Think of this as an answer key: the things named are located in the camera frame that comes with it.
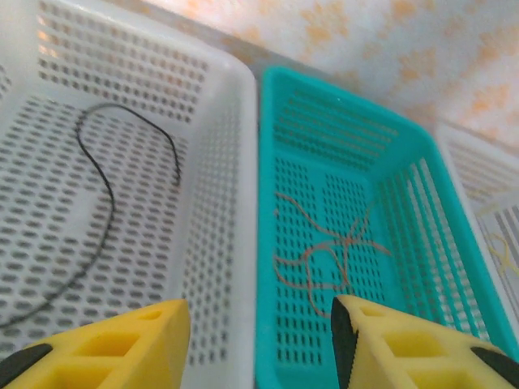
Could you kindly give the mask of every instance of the plastic basket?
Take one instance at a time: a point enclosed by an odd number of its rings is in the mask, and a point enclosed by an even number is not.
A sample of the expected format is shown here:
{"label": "plastic basket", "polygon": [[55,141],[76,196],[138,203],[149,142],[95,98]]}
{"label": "plastic basket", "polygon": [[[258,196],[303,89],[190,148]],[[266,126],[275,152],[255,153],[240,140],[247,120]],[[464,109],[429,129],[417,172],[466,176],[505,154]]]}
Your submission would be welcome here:
{"label": "plastic basket", "polygon": [[255,325],[256,90],[237,59],[115,6],[0,2],[0,321],[79,270],[99,242],[108,196],[75,141],[114,187],[117,213],[97,265],[26,323],[0,356],[43,336],[169,298],[190,302],[182,387],[251,387]]}
{"label": "plastic basket", "polygon": [[519,157],[447,125],[435,137],[519,340]]}
{"label": "plastic basket", "polygon": [[[307,266],[279,264],[346,236],[371,208],[363,235],[391,256],[352,245],[347,273],[371,301],[490,340],[517,344],[431,136],[419,126],[318,79],[273,68],[264,76],[259,144],[259,245],[255,372],[260,388],[337,387],[330,322],[311,307]],[[333,247],[338,258],[344,254]],[[340,284],[325,250],[308,261],[315,284]],[[319,310],[349,292],[313,289]]]}

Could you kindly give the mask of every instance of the thin cord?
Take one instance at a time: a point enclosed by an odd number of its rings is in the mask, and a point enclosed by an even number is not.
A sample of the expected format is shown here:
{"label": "thin cord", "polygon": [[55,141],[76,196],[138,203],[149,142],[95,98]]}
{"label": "thin cord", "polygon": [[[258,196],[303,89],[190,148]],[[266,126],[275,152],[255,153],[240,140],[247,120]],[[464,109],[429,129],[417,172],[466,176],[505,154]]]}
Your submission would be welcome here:
{"label": "thin cord", "polygon": [[[310,222],[310,224],[315,227],[315,229],[317,229],[321,233],[325,233],[331,237],[336,238],[335,240],[332,240],[332,241],[325,241],[325,242],[321,242],[319,244],[308,247],[299,256],[299,258],[295,259],[295,260],[283,259],[281,257],[278,257],[277,255],[273,255],[273,260],[274,260],[273,265],[274,265],[274,271],[276,272],[277,279],[282,284],[284,284],[285,286],[288,286],[290,288],[297,289],[297,290],[306,290],[307,294],[308,294],[308,301],[310,302],[310,305],[311,305],[312,309],[315,311],[315,313],[318,316],[320,316],[321,318],[330,318],[330,313],[324,312],[323,310],[320,310],[317,307],[317,304],[314,301],[312,291],[313,291],[313,289],[331,289],[335,292],[338,292],[345,287],[350,287],[351,293],[352,294],[354,293],[353,287],[352,287],[351,283],[348,281],[348,275],[347,275],[348,249],[350,248],[350,246],[367,245],[367,246],[373,247],[374,249],[376,249],[378,251],[385,253],[386,255],[391,255],[389,250],[386,249],[385,247],[383,247],[381,244],[374,242],[374,241],[361,240],[362,235],[364,235],[364,233],[366,232],[366,229],[367,229],[367,222],[368,222],[368,218],[369,218],[369,215],[371,212],[371,207],[368,207],[366,209],[366,213],[364,214],[364,220],[362,222],[360,231],[356,235],[354,235],[355,231],[357,230],[357,225],[359,222],[359,218],[357,217],[357,218],[355,218],[353,224],[351,225],[350,230],[348,231],[348,234],[344,237],[344,236],[340,235],[339,233],[336,233],[335,231],[325,229],[325,228],[321,227],[320,225],[318,225],[317,222],[314,221],[308,215],[307,212],[305,212],[303,207],[295,199],[292,199],[287,194],[282,194],[280,192],[276,192],[275,195],[276,195],[276,197],[279,197],[280,199],[284,199],[284,200],[290,202],[292,205],[294,205],[302,213],[302,215],[305,216],[305,218]],[[339,261],[339,258],[337,257],[337,254],[335,253],[334,250],[332,250],[331,246],[343,246],[344,263],[342,265]],[[335,264],[337,265],[337,268],[341,272],[342,280],[339,285],[325,284],[325,283],[314,284],[314,281],[311,278],[310,264],[308,263],[308,261],[309,261],[310,257],[317,250],[325,250],[333,257],[333,260],[334,260]],[[292,266],[292,267],[296,267],[296,266],[300,266],[300,265],[304,264],[305,270],[307,273],[307,282],[305,284],[295,284],[293,282],[288,281],[284,276],[281,275],[281,273],[277,267],[278,263],[282,263],[286,266]]]}
{"label": "thin cord", "polygon": [[504,276],[504,272],[506,271],[506,268],[512,269],[514,273],[516,273],[517,276],[519,276],[519,268],[514,265],[510,259],[510,248],[508,247],[508,243],[506,242],[506,239],[501,237],[500,235],[496,233],[491,233],[490,237],[497,239],[504,245],[504,256],[498,252],[494,247],[487,245],[488,250],[491,252],[491,254],[495,255],[497,258],[500,259],[500,273],[502,276]]}
{"label": "thin cord", "polygon": [[84,111],[80,116],[78,121],[75,124],[75,138],[78,141],[78,145],[83,151],[83,154],[92,162],[92,165],[96,168],[97,172],[101,176],[101,179],[105,183],[105,187],[108,191],[108,196],[110,197],[110,213],[109,213],[109,219],[105,226],[105,231],[103,232],[103,235],[99,241],[99,245],[96,248],[96,251],[92,254],[92,257],[90,257],[90,260],[86,265],[84,265],[81,270],[76,272],[65,284],[60,286],[58,290],[56,290],[54,293],[50,294],[48,297],[45,298],[45,301],[43,301],[41,304],[27,312],[26,314],[21,314],[19,316],[13,316],[9,320],[7,320],[4,323],[0,323],[0,329],[10,327],[14,324],[18,324],[21,322],[24,322],[25,320],[31,318],[35,314],[38,314],[42,310],[45,310],[47,307],[49,307],[54,301],[56,301],[58,298],[60,298],[70,287],[72,287],[73,284],[75,284],[78,280],[85,277],[88,271],[92,268],[92,266],[97,262],[99,259],[99,256],[101,255],[101,252],[103,251],[103,248],[105,247],[106,239],[108,237],[109,231],[112,227],[112,222],[114,221],[114,214],[115,214],[115,196],[114,192],[112,191],[112,186],[110,185],[108,178],[106,177],[105,173],[103,172],[103,169],[101,166],[97,163],[96,159],[90,154],[90,152],[87,150],[87,148],[84,146],[83,140],[81,139],[81,130],[83,129],[83,124],[87,117],[91,115],[92,113],[99,111],[101,109],[107,109],[107,108],[119,108],[123,109],[132,115],[136,116],[146,124],[149,124],[151,127],[153,127],[155,130],[161,132],[168,140],[169,144],[171,145],[171,148],[173,150],[174,154],[174,161],[176,166],[176,182],[175,185],[180,185],[180,163],[178,162],[178,155],[177,155],[177,149],[175,147],[174,141],[171,138],[171,136],[168,135],[164,130],[162,130],[157,125],[150,122],[147,118],[139,115],[137,112],[133,111],[132,109],[129,109],[125,107],[124,105],[119,105],[116,103],[101,103],[99,105],[94,105],[93,107],[87,109]]}

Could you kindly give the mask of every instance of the turquoise plastic basket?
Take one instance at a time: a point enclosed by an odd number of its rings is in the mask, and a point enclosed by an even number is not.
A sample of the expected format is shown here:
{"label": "turquoise plastic basket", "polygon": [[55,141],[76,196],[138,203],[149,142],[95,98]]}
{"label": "turquoise plastic basket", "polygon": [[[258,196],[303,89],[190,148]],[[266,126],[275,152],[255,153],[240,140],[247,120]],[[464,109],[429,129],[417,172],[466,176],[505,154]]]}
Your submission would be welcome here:
{"label": "turquoise plastic basket", "polygon": [[[357,296],[490,339],[517,359],[517,343],[441,156],[421,127],[318,79],[272,68],[264,76],[259,145],[256,379],[259,389],[338,387],[329,319],[306,290],[278,280],[273,255],[295,260],[330,236],[345,236],[371,209],[347,272]],[[342,248],[335,247],[341,257]],[[294,284],[305,266],[277,264]],[[332,256],[309,261],[315,284],[340,284]],[[329,312],[341,291],[314,289]]]}

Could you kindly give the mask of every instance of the wallpaper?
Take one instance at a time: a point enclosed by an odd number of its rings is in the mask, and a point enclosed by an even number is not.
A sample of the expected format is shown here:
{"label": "wallpaper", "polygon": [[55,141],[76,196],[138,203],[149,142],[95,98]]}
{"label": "wallpaper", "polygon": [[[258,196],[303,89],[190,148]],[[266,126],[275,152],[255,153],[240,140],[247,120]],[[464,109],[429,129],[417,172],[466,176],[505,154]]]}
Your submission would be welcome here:
{"label": "wallpaper", "polygon": [[517,0],[107,0],[197,36],[260,77],[320,75],[426,126],[519,148]]}

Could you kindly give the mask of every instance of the white plastic basket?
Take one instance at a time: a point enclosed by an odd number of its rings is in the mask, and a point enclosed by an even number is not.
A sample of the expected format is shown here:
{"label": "white plastic basket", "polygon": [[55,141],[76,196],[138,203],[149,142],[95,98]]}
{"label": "white plastic basket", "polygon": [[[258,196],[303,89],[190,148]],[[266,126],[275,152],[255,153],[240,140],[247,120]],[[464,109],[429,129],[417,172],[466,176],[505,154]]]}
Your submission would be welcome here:
{"label": "white plastic basket", "polygon": [[519,157],[448,125],[434,135],[519,341]]}
{"label": "white plastic basket", "polygon": [[0,2],[0,322],[78,271],[108,213],[106,248],[78,287],[0,332],[0,358],[43,336],[170,298],[190,302],[185,388],[253,382],[257,130],[255,80],[236,58],[93,0]]}

